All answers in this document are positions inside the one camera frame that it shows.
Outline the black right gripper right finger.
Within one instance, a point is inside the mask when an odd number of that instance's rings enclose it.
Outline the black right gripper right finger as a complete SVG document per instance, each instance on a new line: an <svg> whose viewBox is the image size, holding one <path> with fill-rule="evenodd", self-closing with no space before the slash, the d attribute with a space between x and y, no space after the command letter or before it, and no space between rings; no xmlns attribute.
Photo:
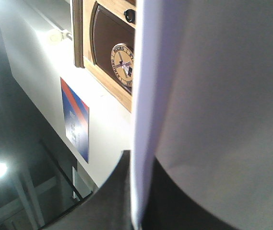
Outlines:
<svg viewBox="0 0 273 230"><path fill-rule="evenodd" d="M144 230L234 230L188 197L154 161L150 196L142 219Z"/></svg>

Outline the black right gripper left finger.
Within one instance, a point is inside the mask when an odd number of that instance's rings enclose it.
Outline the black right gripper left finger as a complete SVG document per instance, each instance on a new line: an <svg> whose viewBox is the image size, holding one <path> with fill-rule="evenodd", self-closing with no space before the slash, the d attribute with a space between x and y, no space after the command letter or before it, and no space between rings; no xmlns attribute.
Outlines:
<svg viewBox="0 0 273 230"><path fill-rule="evenodd" d="M43 230L132 230L130 151L124 150L111 175L89 198Z"/></svg>

